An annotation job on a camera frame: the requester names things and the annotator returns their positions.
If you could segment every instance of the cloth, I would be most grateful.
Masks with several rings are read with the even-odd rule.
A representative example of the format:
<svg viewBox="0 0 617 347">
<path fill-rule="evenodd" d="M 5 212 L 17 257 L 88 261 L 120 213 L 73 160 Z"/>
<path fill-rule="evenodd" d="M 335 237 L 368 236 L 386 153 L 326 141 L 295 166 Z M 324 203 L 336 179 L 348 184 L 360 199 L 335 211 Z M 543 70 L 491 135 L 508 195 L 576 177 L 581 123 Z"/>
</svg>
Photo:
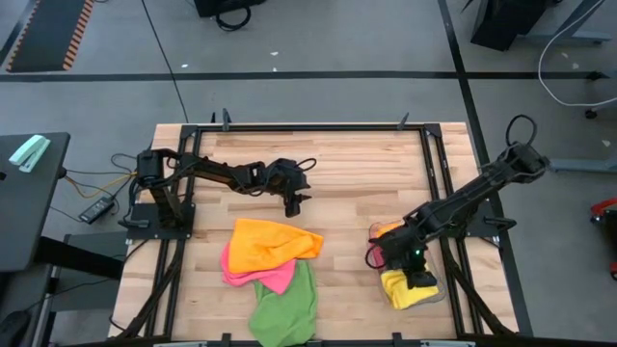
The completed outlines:
<svg viewBox="0 0 617 347">
<path fill-rule="evenodd" d="M 323 236 L 279 223 L 238 219 L 229 242 L 229 271 L 242 274 L 277 268 L 293 258 L 319 255 Z"/>
<path fill-rule="evenodd" d="M 221 267 L 223 268 L 223 282 L 233 286 L 244 285 L 251 280 L 259 280 L 268 289 L 281 295 L 293 279 L 296 270 L 296 259 L 291 259 L 272 270 L 256 271 L 244 274 L 232 274 L 229 271 L 229 245 L 225 246 L 221 254 Z"/>
<path fill-rule="evenodd" d="M 389 301 L 395 309 L 405 309 L 440 293 L 440 289 L 436 285 L 409 289 L 403 270 L 387 270 L 380 276 L 384 291 L 386 291 Z"/>
<path fill-rule="evenodd" d="M 375 226 L 375 237 L 379 237 L 395 227 L 399 227 L 400 225 L 401 222 L 394 222 Z M 375 247 L 373 250 L 373 257 L 376 265 L 381 265 L 384 263 L 382 252 L 379 247 Z M 407 278 L 405 277 L 403 270 L 386 270 L 380 274 L 380 277 L 384 291 L 386 292 L 386 295 L 388 295 L 392 307 L 395 309 L 405 309 L 411 305 L 415 305 L 425 299 L 440 294 L 440 289 L 436 285 L 421 288 L 414 287 L 409 289 L 407 287 Z"/>
<path fill-rule="evenodd" d="M 315 334 L 317 288 L 309 263 L 296 262 L 293 281 L 283 295 L 277 295 L 255 281 L 257 308 L 249 329 L 264 347 L 304 344 Z"/>
</svg>

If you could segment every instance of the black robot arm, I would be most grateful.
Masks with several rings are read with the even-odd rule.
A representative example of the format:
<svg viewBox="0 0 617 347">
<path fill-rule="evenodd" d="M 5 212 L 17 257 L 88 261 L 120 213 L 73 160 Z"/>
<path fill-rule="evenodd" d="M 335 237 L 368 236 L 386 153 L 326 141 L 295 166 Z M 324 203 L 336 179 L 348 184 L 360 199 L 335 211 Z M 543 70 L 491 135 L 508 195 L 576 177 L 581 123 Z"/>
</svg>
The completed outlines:
<svg viewBox="0 0 617 347">
<path fill-rule="evenodd" d="M 465 232 L 467 220 L 481 201 L 509 183 L 533 182 L 548 164 L 532 146 L 515 142 L 463 188 L 446 199 L 424 203 L 403 218 L 402 226 L 369 241 L 381 249 L 385 267 L 405 272 L 409 288 L 435 285 L 436 279 L 425 268 L 426 244 L 446 232 Z"/>
<path fill-rule="evenodd" d="M 195 176 L 225 184 L 232 191 L 260 196 L 263 193 L 278 195 L 283 198 L 285 216 L 300 214 L 300 203 L 310 199 L 309 196 L 297 194 L 301 189 L 310 188 L 305 171 L 300 165 L 289 159 L 277 159 L 268 166 L 262 162 L 247 165 L 229 166 L 207 157 L 191 153 L 177 153 L 170 149 L 148 149 L 137 156 L 136 183 L 142 189 L 148 189 L 158 207 L 161 227 L 179 227 L 182 208 L 177 195 L 171 187 L 181 178 Z M 164 176 L 164 167 L 173 167 L 175 172 Z"/>
</svg>

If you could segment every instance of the yellow cloth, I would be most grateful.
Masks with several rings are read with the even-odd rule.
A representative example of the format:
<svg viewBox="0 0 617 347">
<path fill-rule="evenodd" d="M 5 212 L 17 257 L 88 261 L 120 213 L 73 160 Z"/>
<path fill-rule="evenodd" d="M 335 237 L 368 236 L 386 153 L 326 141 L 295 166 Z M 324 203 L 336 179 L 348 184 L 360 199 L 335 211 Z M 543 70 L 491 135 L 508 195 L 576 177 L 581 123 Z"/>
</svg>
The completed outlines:
<svg viewBox="0 0 617 347">
<path fill-rule="evenodd" d="M 386 225 L 382 225 L 376 232 L 376 236 L 379 237 L 386 232 L 399 227 L 401 222 L 394 222 Z M 384 291 L 389 297 L 389 301 L 395 309 L 405 309 L 413 304 L 420 302 L 421 300 L 430 298 L 439 294 L 440 289 L 434 285 L 430 287 L 414 287 L 409 289 L 407 287 L 407 278 L 403 273 L 403 270 L 387 270 L 381 275 L 382 285 Z"/>
<path fill-rule="evenodd" d="M 297 227 L 239 219 L 229 242 L 229 271 L 270 270 L 293 258 L 313 258 L 319 255 L 323 243 L 323 236 Z"/>
</svg>

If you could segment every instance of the yellow wire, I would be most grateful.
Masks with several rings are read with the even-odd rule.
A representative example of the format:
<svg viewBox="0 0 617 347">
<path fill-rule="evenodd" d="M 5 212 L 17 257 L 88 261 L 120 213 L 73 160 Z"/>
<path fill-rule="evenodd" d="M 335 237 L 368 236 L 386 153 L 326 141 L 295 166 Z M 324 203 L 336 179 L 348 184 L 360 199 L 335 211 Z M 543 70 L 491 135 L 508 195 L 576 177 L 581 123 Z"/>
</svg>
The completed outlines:
<svg viewBox="0 0 617 347">
<path fill-rule="evenodd" d="M 102 187 L 100 187 L 100 188 L 97 188 L 98 190 L 96 191 L 96 193 L 94 193 L 94 194 L 90 194 L 90 195 L 84 194 L 84 193 L 81 191 L 81 189 L 79 189 L 79 187 L 77 186 L 77 183 L 76 183 L 74 180 L 70 179 L 70 177 L 65 177 L 65 179 L 66 179 L 66 180 L 67 180 L 70 184 L 72 184 L 72 186 L 73 186 L 73 187 L 75 187 L 75 190 L 77 191 L 77 193 L 79 193 L 79 195 L 80 195 L 82 198 L 84 198 L 84 199 L 90 199 L 90 198 L 94 198 L 94 197 L 96 197 L 96 196 L 97 196 L 97 195 L 99 195 L 101 192 L 103 192 L 103 191 L 104 191 L 104 190 L 106 190 L 107 188 L 109 188 L 109 187 L 113 186 L 114 184 L 116 184 L 116 183 L 118 183 L 118 182 L 122 181 L 123 179 L 128 178 L 128 177 L 130 177 L 130 176 L 134 176 L 134 175 L 136 175 L 136 174 L 137 174 L 137 173 L 129 173 L 129 174 L 125 174 L 125 175 L 123 175 L 123 176 L 121 176 L 121 177 L 118 177 L 118 178 L 114 179 L 113 181 L 111 181 L 111 182 L 109 182 L 109 183 L 105 184 L 104 186 L 102 186 Z"/>
</svg>

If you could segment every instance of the wooden tabletop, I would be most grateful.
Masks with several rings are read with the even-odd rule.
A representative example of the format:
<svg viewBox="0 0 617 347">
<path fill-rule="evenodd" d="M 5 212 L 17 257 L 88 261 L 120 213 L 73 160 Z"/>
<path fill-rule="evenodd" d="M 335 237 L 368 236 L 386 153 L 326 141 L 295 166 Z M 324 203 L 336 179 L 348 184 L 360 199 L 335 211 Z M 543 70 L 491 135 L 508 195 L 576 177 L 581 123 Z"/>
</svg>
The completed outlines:
<svg viewBox="0 0 617 347">
<path fill-rule="evenodd" d="M 180 127 L 158 125 L 152 147 L 176 150 Z M 478 170 L 466 125 L 442 123 L 442 131 L 456 189 L 475 178 Z M 438 168 L 437 151 L 431 146 Z M 302 213 L 291 219 L 284 217 L 279 197 L 252 198 L 196 180 L 195 228 L 182 265 L 174 340 L 220 340 L 222 333 L 231 333 L 236 340 L 254 339 L 248 329 L 255 309 L 253 286 L 223 283 L 219 263 L 238 218 L 285 223 L 324 236 L 321 255 L 310 261 L 318 291 L 315 338 L 390 339 L 392 332 L 401 332 L 403 338 L 455 337 L 447 296 L 436 304 L 394 310 L 380 289 L 379 275 L 363 259 L 373 223 L 399 220 L 431 199 L 417 132 L 213 132 L 202 138 L 200 155 L 230 165 L 254 161 L 267 165 L 280 157 L 298 161 L 315 157 L 318 163 L 307 172 L 312 186 L 307 194 L 313 199 L 303 202 Z M 439 184 L 444 196 L 441 180 Z M 516 330 L 497 248 L 478 239 L 466 242 L 476 290 L 501 322 Z M 439 243 L 432 242 L 429 249 L 445 280 Z M 119 325 L 126 326 L 150 294 L 158 250 L 159 241 L 150 240 L 125 265 L 113 318 Z M 471 332 L 469 306 L 460 288 L 459 296 L 466 330 Z M 164 296 L 157 319 L 159 334 L 166 303 Z M 110 335 L 118 333 L 111 328 Z"/>
</svg>

